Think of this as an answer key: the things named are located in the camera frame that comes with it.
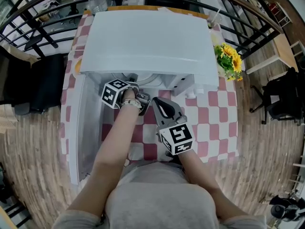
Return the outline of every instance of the yellow flower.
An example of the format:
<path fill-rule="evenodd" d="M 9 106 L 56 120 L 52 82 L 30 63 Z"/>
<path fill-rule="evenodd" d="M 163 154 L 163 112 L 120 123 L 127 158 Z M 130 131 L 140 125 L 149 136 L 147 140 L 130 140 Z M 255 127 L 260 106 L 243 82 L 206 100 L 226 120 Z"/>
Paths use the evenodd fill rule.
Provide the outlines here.
<path fill-rule="evenodd" d="M 230 76 L 227 81 L 233 81 L 233 80 L 235 80 L 235 76 Z"/>
<path fill-rule="evenodd" d="M 239 54 L 235 54 L 232 60 L 233 70 L 237 73 L 242 71 L 242 59 Z"/>
<path fill-rule="evenodd" d="M 221 47 L 221 51 L 223 52 L 221 54 L 221 58 L 223 57 L 223 55 L 227 55 L 228 57 L 232 57 L 236 54 L 236 50 L 229 46 L 229 45 L 224 45 L 224 47 Z"/>

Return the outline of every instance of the wooden floor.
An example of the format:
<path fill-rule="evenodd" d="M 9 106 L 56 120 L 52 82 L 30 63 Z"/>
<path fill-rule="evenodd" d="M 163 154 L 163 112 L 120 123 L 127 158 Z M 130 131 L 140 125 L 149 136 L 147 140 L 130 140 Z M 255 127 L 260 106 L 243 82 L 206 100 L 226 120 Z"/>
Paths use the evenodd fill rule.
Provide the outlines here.
<path fill-rule="evenodd" d="M 247 68 L 270 56 L 268 46 L 248 58 Z M 282 63 L 275 62 L 236 83 L 240 156 L 210 164 L 224 193 L 251 214 L 269 215 L 267 205 L 258 201 L 268 193 L 291 189 L 288 179 L 297 173 L 292 163 L 299 162 L 303 151 L 303 126 L 270 120 L 261 125 L 263 111 L 249 113 L 250 107 L 259 104 L 250 85 L 261 87 L 268 77 L 284 70 Z M 51 228 L 77 194 L 70 185 L 67 165 L 61 160 L 60 111 L 54 108 L 44 115 L 19 116 L 18 120 L 16 130 L 0 135 L 0 162 L 38 227 Z"/>

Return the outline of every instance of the checkered tablecloth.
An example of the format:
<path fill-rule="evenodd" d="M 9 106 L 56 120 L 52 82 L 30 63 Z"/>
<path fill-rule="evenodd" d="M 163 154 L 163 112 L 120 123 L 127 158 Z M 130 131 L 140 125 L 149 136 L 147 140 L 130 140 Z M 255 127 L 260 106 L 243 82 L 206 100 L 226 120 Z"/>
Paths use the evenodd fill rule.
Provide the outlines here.
<path fill-rule="evenodd" d="M 83 15 L 78 26 L 72 49 L 68 55 L 68 63 L 62 91 L 61 103 L 61 149 L 65 160 L 69 161 L 69 124 L 72 105 L 72 97 L 75 82 L 78 80 L 79 68 L 84 47 L 89 34 L 93 16 L 90 13 Z M 216 27 L 211 30 L 211 36 L 220 32 Z M 238 156 L 237 147 L 237 106 L 236 91 L 233 81 L 219 78 L 218 91 L 209 91 L 199 94 L 196 99 L 187 99 L 184 94 L 177 97 L 170 91 L 152 90 L 147 92 L 153 98 L 165 97 L 177 102 L 188 117 L 195 134 L 194 150 L 203 162 L 227 159 Z M 105 107 L 102 141 L 108 134 L 118 114 L 118 110 Z M 136 160 L 159 160 L 169 161 L 165 155 L 166 147 L 158 142 L 156 136 L 156 121 L 153 109 L 150 106 L 145 116 L 140 116 L 137 121 L 131 149 L 128 154 L 126 165 Z"/>

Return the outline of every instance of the bracelet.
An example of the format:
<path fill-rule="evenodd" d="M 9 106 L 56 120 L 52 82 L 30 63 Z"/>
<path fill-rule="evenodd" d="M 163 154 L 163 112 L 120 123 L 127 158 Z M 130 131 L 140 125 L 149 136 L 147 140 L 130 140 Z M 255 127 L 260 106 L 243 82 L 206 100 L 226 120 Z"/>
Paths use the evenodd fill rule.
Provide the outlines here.
<path fill-rule="evenodd" d="M 127 105 L 127 104 L 130 104 L 130 105 L 133 105 L 133 106 L 137 107 L 137 108 L 139 109 L 139 111 L 141 111 L 141 109 L 142 109 L 142 105 L 141 105 L 141 103 L 139 102 L 139 100 L 137 100 L 137 99 L 126 98 L 126 99 L 123 101 L 122 106 Z"/>

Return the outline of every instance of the metal railing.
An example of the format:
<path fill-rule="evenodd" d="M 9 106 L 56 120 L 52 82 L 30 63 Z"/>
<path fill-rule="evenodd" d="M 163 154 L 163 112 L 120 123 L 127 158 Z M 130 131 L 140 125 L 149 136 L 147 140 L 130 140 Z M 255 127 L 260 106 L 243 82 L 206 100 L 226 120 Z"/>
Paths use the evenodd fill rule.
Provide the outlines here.
<path fill-rule="evenodd" d="M 14 45 L 15 47 L 19 48 L 22 46 L 29 45 L 29 42 L 32 40 L 33 35 L 35 32 L 39 32 L 42 38 L 46 39 L 46 42 L 37 44 L 35 46 L 30 46 L 27 47 L 25 51 L 28 51 L 30 49 L 34 49 L 40 56 L 43 56 L 43 53 L 40 50 L 40 47 L 45 46 L 45 45 L 52 45 L 54 48 L 58 47 L 59 42 L 64 42 L 64 41 L 69 41 L 73 40 L 73 37 L 66 37 L 66 38 L 60 38 L 57 40 L 54 40 L 51 36 L 62 33 L 62 32 L 67 32 L 67 31 L 72 31 L 77 29 L 77 25 L 74 27 L 70 28 L 65 28 L 57 31 L 51 31 L 51 32 L 46 32 L 45 27 L 80 18 L 82 16 L 82 11 L 78 14 L 73 14 L 69 16 L 65 16 L 63 18 L 51 20 L 48 22 L 41 22 L 37 21 L 38 18 L 40 18 L 43 15 L 49 14 L 51 12 L 54 12 L 56 10 L 69 7 L 71 5 L 76 5 L 80 3 L 87 2 L 88 0 L 74 0 L 70 1 L 67 3 L 59 4 L 56 7 L 43 10 L 42 12 L 36 14 L 35 16 L 32 16 L 29 10 L 33 8 L 35 5 L 43 2 L 45 0 L 31 0 L 27 2 L 23 7 L 21 7 L 18 10 L 15 10 L 10 12 L 10 16 L 4 21 L 4 23 L 0 26 L 0 42 L 3 40 L 6 40 L 8 43 Z M 147 0 L 150 1 L 150 4 L 147 5 L 158 5 L 159 0 Z M 195 5 L 197 7 L 206 9 L 206 10 L 211 10 L 217 12 L 219 9 L 216 7 L 213 7 L 211 5 L 201 3 L 195 0 L 163 0 L 163 1 L 169 1 L 172 2 L 173 6 L 175 3 L 183 3 L 186 4 L 187 6 L 190 5 Z M 234 42 L 230 39 L 226 39 L 225 41 L 227 43 L 232 44 L 236 50 L 241 54 L 242 59 L 245 59 L 249 55 L 251 55 L 253 52 L 257 51 L 261 47 L 263 47 L 265 44 L 267 44 L 269 41 L 271 41 L 274 37 L 276 37 L 278 34 L 282 33 L 281 27 L 278 25 L 274 15 L 271 13 L 269 8 L 265 5 L 263 0 L 258 0 L 259 3 L 263 6 L 266 14 L 262 13 L 258 8 L 253 6 L 249 0 L 221 0 L 226 11 L 225 10 L 219 10 L 219 14 L 224 16 L 224 18 L 228 18 L 231 23 L 232 23 L 232 28 L 221 25 L 222 30 L 225 30 L 229 33 L 232 33 L 236 35 L 238 41 Z M 230 5 L 233 8 L 233 11 L 230 11 L 227 5 Z M 236 7 L 240 7 L 245 14 L 245 20 L 241 18 L 239 15 L 238 11 L 236 10 Z M 17 17 L 21 17 L 24 22 L 17 25 L 13 24 L 13 20 L 16 19 Z M 256 25 L 252 23 L 252 20 L 257 20 L 259 25 Z M 10 25 L 12 27 L 12 30 L 3 35 L 4 29 Z M 20 30 L 20 28 L 24 25 L 28 25 L 31 29 L 23 32 Z M 8 37 L 14 33 L 17 32 L 19 35 L 10 40 Z M 20 44 L 17 44 L 16 41 L 20 38 L 24 38 L 26 41 Z"/>

